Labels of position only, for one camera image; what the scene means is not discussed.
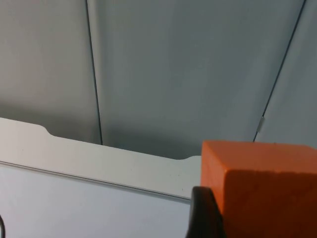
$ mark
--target orange cube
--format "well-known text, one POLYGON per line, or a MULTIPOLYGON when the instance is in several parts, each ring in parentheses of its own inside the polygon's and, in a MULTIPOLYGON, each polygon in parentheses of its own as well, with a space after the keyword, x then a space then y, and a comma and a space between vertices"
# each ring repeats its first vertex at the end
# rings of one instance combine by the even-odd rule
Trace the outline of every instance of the orange cube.
POLYGON ((317 237, 317 150, 206 141, 201 186, 210 187, 230 237, 317 237))

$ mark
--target white table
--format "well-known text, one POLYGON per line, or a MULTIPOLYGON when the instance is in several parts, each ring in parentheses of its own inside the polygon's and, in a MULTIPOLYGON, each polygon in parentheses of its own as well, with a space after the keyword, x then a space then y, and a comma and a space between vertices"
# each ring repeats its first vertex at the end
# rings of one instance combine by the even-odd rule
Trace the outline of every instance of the white table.
POLYGON ((200 156, 172 160, 0 119, 7 238, 185 237, 200 156))
POLYGON ((55 137, 42 126, 2 118, 0 161, 185 199, 200 184, 200 156, 152 156, 55 137))

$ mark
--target black cable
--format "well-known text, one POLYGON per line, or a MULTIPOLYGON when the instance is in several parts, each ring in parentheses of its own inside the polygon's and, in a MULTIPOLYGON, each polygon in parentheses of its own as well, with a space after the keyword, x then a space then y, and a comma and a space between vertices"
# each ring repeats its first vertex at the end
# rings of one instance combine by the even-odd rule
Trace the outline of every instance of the black cable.
POLYGON ((5 238, 5 227, 4 227, 4 222, 1 215, 0 215, 0 228, 1 228, 1 238, 5 238))

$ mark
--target wooden block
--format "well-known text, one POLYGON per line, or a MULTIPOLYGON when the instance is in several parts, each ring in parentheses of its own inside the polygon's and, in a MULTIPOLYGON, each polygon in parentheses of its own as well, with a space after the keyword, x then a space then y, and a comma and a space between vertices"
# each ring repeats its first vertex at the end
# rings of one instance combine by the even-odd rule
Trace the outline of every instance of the wooden block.
POLYGON ((210 187, 230 237, 317 237, 317 150, 206 141, 201 186, 210 187))

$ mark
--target white surface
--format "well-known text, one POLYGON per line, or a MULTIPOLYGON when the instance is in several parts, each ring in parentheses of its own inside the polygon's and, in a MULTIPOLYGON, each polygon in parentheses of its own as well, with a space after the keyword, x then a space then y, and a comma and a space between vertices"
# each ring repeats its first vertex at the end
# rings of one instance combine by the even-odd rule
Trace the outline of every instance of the white surface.
POLYGON ((0 118, 0 161, 190 198, 201 157, 172 160, 59 138, 44 127, 0 118))
POLYGON ((184 238, 189 204, 0 166, 7 238, 184 238))
POLYGON ((105 145, 252 141, 303 0, 89 0, 105 145))
POLYGON ((84 0, 0 0, 0 117, 100 144, 84 0))

